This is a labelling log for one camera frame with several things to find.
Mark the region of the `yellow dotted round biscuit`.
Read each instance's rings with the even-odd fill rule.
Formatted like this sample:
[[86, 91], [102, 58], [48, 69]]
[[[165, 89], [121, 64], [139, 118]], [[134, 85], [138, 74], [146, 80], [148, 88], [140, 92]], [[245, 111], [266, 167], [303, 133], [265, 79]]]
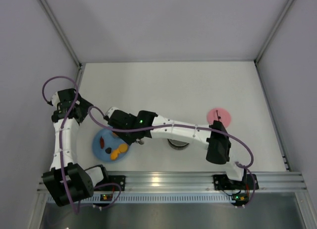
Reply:
[[125, 153], [127, 152], [129, 146], [127, 144], [120, 144], [119, 147], [118, 147], [118, 151], [120, 153]]

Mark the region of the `metal tongs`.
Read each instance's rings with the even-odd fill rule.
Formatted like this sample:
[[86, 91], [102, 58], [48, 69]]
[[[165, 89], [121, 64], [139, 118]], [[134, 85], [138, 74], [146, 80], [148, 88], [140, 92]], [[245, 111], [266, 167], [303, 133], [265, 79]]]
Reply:
[[142, 139], [138, 139], [138, 144], [140, 144], [140, 145], [144, 145], [144, 141], [142, 140]]

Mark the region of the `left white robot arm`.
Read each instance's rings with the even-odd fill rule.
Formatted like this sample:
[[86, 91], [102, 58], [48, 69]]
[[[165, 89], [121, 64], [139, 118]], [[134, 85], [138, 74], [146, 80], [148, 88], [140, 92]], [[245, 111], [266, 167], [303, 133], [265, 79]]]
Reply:
[[77, 163], [77, 133], [92, 104], [73, 88], [56, 92], [49, 104], [56, 108], [51, 117], [55, 147], [50, 170], [43, 173], [43, 183], [62, 207], [70, 204], [68, 197], [73, 202], [92, 197], [95, 186], [108, 183], [109, 176], [103, 165], [84, 170]]

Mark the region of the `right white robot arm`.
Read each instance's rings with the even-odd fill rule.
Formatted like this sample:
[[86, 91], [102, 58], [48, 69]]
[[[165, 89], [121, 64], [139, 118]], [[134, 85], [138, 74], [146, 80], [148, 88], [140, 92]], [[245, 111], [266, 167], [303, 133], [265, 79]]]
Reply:
[[213, 126], [190, 124], [155, 112], [128, 114], [110, 108], [104, 117], [117, 133], [130, 141], [126, 153], [114, 160], [116, 169], [154, 172], [225, 172], [241, 181], [244, 169], [231, 152], [229, 136], [220, 122]]

